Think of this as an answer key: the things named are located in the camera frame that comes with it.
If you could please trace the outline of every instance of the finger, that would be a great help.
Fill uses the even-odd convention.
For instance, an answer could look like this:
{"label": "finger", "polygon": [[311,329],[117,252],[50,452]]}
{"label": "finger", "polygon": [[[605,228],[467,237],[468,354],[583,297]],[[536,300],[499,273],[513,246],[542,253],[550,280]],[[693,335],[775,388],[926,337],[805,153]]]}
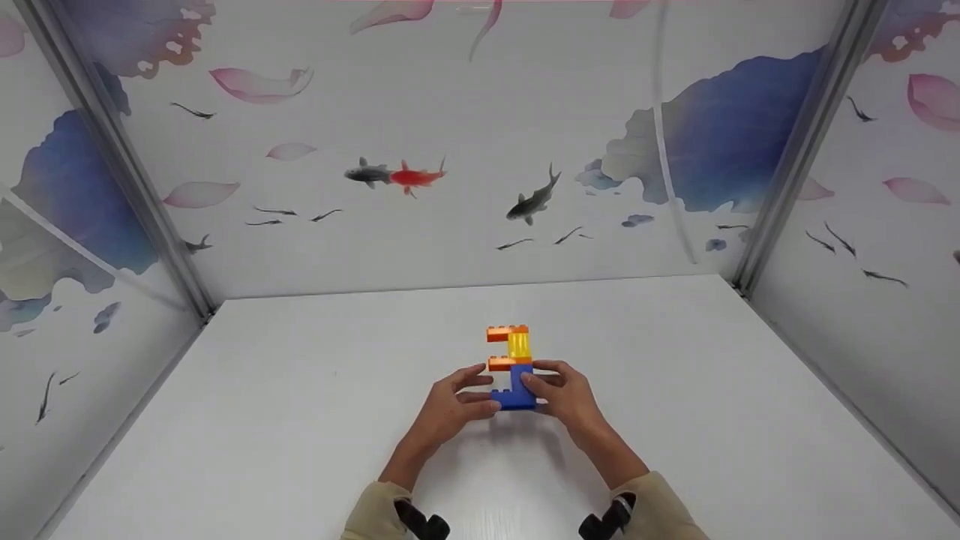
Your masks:
{"label": "finger", "polygon": [[470,379],[471,377],[476,377],[480,375],[481,372],[487,367],[485,363],[473,364],[471,366],[462,367],[457,371],[451,373],[441,380],[442,383],[447,384],[457,390],[463,388],[461,385],[463,381]]}
{"label": "finger", "polygon": [[537,404],[537,408],[534,409],[534,412],[537,414],[542,414],[543,416],[554,416],[553,407],[550,404]]}
{"label": "finger", "polygon": [[563,360],[534,360],[534,367],[547,371],[556,371],[568,379],[573,375],[580,375],[579,371],[570,367],[570,364]]}
{"label": "finger", "polygon": [[563,385],[564,385],[564,376],[563,376],[563,375],[555,375],[555,374],[547,374],[547,375],[545,375],[545,374],[543,374],[543,373],[535,373],[535,374],[534,374],[534,377],[536,377],[537,379],[542,380],[543,382],[546,382],[547,384],[549,384],[549,385],[551,385],[551,386],[563,386]]}
{"label": "finger", "polygon": [[486,400],[466,404],[463,406],[463,410],[468,422],[471,420],[483,420],[485,418],[492,418],[493,415],[496,414],[496,411],[500,410],[500,403],[494,400]]}
{"label": "finger", "polygon": [[534,377],[529,373],[521,375],[520,381],[522,381],[523,385],[527,387],[527,390],[533,392],[535,396],[544,398],[547,401],[550,401],[551,398],[556,396],[559,390],[556,386],[551,386],[545,380]]}
{"label": "finger", "polygon": [[493,377],[489,375],[474,375],[473,377],[464,380],[457,388],[457,391],[463,390],[468,386],[486,386],[488,384],[493,384]]}
{"label": "finger", "polygon": [[490,399],[490,392],[461,392],[457,394],[457,401],[462,404],[485,402]]}

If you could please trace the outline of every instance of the white table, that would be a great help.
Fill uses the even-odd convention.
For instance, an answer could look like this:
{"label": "white table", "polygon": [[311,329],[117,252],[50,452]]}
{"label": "white table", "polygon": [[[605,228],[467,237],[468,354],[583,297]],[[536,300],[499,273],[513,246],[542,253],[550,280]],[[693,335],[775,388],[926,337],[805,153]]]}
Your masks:
{"label": "white table", "polygon": [[[335,539],[430,383],[505,354],[501,324],[589,376],[714,540],[960,538],[716,276],[227,302],[53,538]],[[604,496],[531,412],[469,427],[415,492],[467,540],[573,539]]]}

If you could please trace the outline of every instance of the metal frame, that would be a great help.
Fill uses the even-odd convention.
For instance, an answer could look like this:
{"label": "metal frame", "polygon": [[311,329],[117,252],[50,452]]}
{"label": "metal frame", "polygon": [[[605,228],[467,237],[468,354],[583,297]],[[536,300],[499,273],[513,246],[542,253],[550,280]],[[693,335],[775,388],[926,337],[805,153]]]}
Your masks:
{"label": "metal frame", "polygon": [[889,0],[848,0],[827,53],[787,140],[770,194],[754,224],[754,240],[733,275],[733,287],[750,299],[820,150],[827,129],[860,66]]}
{"label": "metal frame", "polygon": [[90,130],[101,155],[124,192],[133,212],[170,271],[172,281],[201,322],[216,311],[207,288],[156,196],[120,122],[93,62],[76,43],[57,0],[13,0],[66,92]]}

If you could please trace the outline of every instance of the wallpaper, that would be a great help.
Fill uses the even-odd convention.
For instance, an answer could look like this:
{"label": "wallpaper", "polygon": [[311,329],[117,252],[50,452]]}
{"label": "wallpaper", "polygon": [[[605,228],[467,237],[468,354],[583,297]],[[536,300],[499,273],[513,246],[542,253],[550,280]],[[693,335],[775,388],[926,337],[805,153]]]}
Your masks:
{"label": "wallpaper", "polygon": [[840,10],[59,1],[220,299],[730,273]]}
{"label": "wallpaper", "polygon": [[960,1],[895,0],[755,301],[960,504]]}
{"label": "wallpaper", "polygon": [[8,0],[0,96],[0,537],[20,540],[197,325]]}

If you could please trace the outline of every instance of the small black fish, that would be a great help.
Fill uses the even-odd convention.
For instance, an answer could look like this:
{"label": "small black fish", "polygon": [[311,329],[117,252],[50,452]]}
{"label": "small black fish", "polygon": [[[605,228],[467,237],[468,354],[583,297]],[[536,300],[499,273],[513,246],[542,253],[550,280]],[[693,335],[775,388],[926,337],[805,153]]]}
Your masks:
{"label": "small black fish", "polygon": [[200,112],[198,110],[193,110],[193,109],[190,109],[189,107],[184,107],[183,105],[177,103],[176,101],[171,101],[170,105],[174,107],[180,107],[181,109],[186,110],[190,114],[193,114],[198,118],[202,118],[203,120],[209,120],[210,118],[213,118],[217,114],[216,112]]}
{"label": "small black fish", "polygon": [[67,377],[67,378],[64,379],[64,380],[61,380],[60,382],[57,383],[57,386],[60,386],[61,384],[64,384],[65,382],[70,382],[70,380],[72,380],[73,378],[77,377],[79,374],[80,374],[80,372],[78,371],[77,373],[71,375],[70,377]]}
{"label": "small black fish", "polygon": [[360,158],[360,166],[347,169],[347,172],[344,173],[344,176],[356,182],[362,182],[370,189],[374,189],[374,185],[377,182],[389,184],[390,175],[392,175],[394,172],[395,171],[387,169],[387,165],[381,164],[373,166],[367,163],[366,158]]}
{"label": "small black fish", "polygon": [[853,111],[856,112],[856,117],[859,118],[861,122],[867,123],[876,120],[876,118],[871,118],[870,116],[864,114],[863,110],[860,110],[860,107],[856,105],[856,102],[853,100],[853,98],[847,96],[847,99],[850,100],[851,105],[853,105]]}
{"label": "small black fish", "polygon": [[334,209],[334,210],[331,210],[331,211],[329,211],[329,212],[327,212],[327,213],[322,213],[322,214],[318,215],[317,217],[311,219],[310,221],[312,221],[312,222],[314,222],[314,223],[317,223],[318,221],[320,221],[321,219],[324,219],[325,217],[327,217],[328,215],[330,215],[330,214],[333,213],[333,212],[342,212],[342,211],[343,211],[343,210],[341,210],[341,209]]}
{"label": "small black fish", "polygon": [[563,244],[563,243],[564,243],[564,240],[570,238],[570,236],[571,236],[572,234],[576,233],[577,231],[580,231],[582,228],[583,228],[583,227],[577,227],[577,228],[574,229],[573,231],[570,231],[569,233],[564,234],[563,236],[561,236],[561,238],[560,238],[559,240],[557,240],[556,242],[554,242],[553,245],[559,246],[560,244]]}
{"label": "small black fish", "polygon": [[806,235],[807,235],[811,240],[813,240],[814,242],[820,244],[821,246],[829,249],[832,253],[834,253],[834,254],[836,255],[837,250],[836,250],[833,246],[827,244],[825,241],[821,240],[820,238],[817,238],[817,237],[814,236],[813,234],[810,234],[810,231],[804,231],[804,233],[806,233]]}
{"label": "small black fish", "polygon": [[268,210],[268,209],[262,209],[257,205],[253,205],[253,209],[263,213],[278,213],[280,215],[297,215],[297,213],[294,212],[293,210]]}
{"label": "small black fish", "polygon": [[560,179],[560,175],[563,173],[557,173],[557,176],[553,176],[553,162],[551,161],[549,174],[550,183],[535,190],[529,199],[524,199],[523,193],[520,193],[514,207],[507,212],[507,219],[522,219],[527,225],[534,224],[534,214],[546,210],[546,203],[550,200],[550,197],[553,196],[553,186],[557,185],[557,180]]}
{"label": "small black fish", "polygon": [[41,420],[46,418],[47,412],[49,412],[49,410],[47,410],[47,404],[50,403],[50,383],[54,381],[54,375],[56,374],[57,374],[56,371],[51,373],[50,379],[47,379],[47,389],[46,391],[43,392],[43,402],[40,404],[40,413],[36,417],[37,424],[39,424]]}
{"label": "small black fish", "polygon": [[193,255],[199,251],[212,248],[213,246],[206,243],[206,240],[210,238],[209,234],[204,234],[204,237],[200,239],[199,244],[194,244],[193,242],[188,242],[183,240],[183,245],[186,246],[186,251],[190,252],[190,255]]}
{"label": "small black fish", "polygon": [[847,242],[847,240],[844,240],[843,238],[840,237],[839,234],[835,233],[833,229],[830,228],[830,225],[826,221],[824,222],[824,227],[827,228],[828,233],[832,234],[834,238],[836,238],[841,244],[843,244],[844,249],[849,251],[850,254],[853,255],[853,258],[856,258],[856,250],[853,248],[852,245],[850,245]]}
{"label": "small black fish", "polygon": [[503,244],[502,246],[496,246],[496,249],[499,250],[499,251],[503,251],[503,250],[505,250],[505,249],[507,249],[507,248],[512,248],[512,247],[516,246],[517,244],[522,244],[523,242],[532,242],[532,241],[534,241],[533,238],[523,238],[522,240],[517,240],[516,242],[510,242],[509,244]]}
{"label": "small black fish", "polygon": [[878,274],[877,272],[871,272],[870,270],[864,270],[860,268],[860,271],[863,272],[863,275],[868,278],[877,278],[878,280],[884,280],[886,282],[894,282],[903,285],[906,288],[910,288],[910,285],[906,284],[904,280],[898,280],[897,278],[891,278],[890,276],[884,276],[883,274]]}

